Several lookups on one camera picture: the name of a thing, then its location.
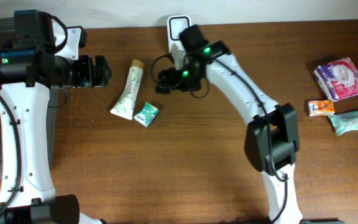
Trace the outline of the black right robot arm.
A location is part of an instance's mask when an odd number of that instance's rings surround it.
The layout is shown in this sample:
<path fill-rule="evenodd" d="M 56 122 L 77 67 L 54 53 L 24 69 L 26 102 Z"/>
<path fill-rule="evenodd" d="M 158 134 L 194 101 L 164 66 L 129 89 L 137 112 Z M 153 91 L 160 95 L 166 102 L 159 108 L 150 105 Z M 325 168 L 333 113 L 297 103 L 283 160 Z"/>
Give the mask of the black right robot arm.
<path fill-rule="evenodd" d="M 247 126 L 245 154 L 260 172 L 268 196 L 272 223 L 301 223 L 295 184 L 296 153 L 300 148 L 297 112 L 266 95 L 242 69 L 223 41 L 209 42 L 198 25 L 167 28 L 174 67 L 162 70 L 156 91 L 194 92 L 205 79 L 231 102 Z"/>

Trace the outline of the orange small tissue pack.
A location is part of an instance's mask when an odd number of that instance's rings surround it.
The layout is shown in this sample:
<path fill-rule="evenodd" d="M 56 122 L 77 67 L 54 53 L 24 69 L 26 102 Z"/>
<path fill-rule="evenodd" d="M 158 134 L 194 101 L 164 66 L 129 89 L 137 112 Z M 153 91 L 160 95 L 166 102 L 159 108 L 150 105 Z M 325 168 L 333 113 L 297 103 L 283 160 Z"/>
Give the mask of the orange small tissue pack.
<path fill-rule="evenodd" d="M 309 117 L 330 116 L 335 113 L 333 100 L 312 100 L 308 102 Z"/>

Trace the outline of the white tube with brown cap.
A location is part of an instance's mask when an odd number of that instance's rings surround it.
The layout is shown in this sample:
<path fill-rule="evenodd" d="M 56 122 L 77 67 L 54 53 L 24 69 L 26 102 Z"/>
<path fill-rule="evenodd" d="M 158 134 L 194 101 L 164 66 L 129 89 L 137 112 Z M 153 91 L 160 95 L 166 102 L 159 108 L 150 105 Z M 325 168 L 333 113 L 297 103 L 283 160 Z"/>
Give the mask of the white tube with brown cap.
<path fill-rule="evenodd" d="M 110 110 L 111 114 L 132 120 L 135 102 L 139 91 L 140 83 L 144 73 L 145 63 L 140 60 L 133 60 L 127 76 L 126 85 L 116 104 Z"/>

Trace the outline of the pink purple tissue pack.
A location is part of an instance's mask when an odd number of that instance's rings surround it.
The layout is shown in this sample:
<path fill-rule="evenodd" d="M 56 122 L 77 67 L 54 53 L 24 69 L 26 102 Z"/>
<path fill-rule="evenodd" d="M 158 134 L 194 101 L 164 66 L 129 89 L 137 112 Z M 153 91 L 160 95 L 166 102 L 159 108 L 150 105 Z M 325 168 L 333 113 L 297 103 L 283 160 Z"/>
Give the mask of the pink purple tissue pack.
<path fill-rule="evenodd" d="M 358 70 L 349 57 L 319 65 L 313 75 L 328 100 L 337 102 L 358 95 Z"/>

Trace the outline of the teal wet wipes pack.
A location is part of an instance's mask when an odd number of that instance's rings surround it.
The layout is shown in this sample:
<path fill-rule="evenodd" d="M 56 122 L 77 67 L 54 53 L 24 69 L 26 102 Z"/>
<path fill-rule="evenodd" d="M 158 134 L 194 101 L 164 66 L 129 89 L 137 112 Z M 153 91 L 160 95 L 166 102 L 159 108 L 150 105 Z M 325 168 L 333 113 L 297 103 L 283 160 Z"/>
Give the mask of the teal wet wipes pack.
<path fill-rule="evenodd" d="M 358 111 L 333 114 L 328 118 L 338 136 L 349 131 L 358 131 Z"/>

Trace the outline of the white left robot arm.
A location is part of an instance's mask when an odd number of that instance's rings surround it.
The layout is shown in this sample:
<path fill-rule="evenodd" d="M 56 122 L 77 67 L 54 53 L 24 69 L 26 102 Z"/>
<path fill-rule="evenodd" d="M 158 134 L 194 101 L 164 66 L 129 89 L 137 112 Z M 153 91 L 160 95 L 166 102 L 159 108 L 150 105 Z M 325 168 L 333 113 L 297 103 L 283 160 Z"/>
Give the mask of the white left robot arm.
<path fill-rule="evenodd" d="M 64 27 L 57 43 L 59 19 L 38 10 L 16 11 L 16 36 L 0 50 L 0 120 L 2 182 L 0 223 L 94 223 L 80 211 L 75 195 L 55 193 L 48 162 L 47 110 L 50 89 L 101 87 L 112 70 L 102 55 L 63 55 L 78 51 L 87 34 Z"/>

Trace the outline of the green small tissue pack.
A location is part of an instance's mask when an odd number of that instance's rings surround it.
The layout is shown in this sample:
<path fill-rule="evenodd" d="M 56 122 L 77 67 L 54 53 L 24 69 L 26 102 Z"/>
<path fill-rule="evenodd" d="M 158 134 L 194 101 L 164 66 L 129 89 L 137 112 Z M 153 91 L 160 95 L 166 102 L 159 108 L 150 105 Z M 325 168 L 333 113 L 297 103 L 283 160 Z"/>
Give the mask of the green small tissue pack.
<path fill-rule="evenodd" d="M 157 107 L 146 102 L 142 110 L 134 116 L 134 120 L 144 127 L 148 127 L 153 119 L 158 115 L 158 112 L 159 110 Z"/>

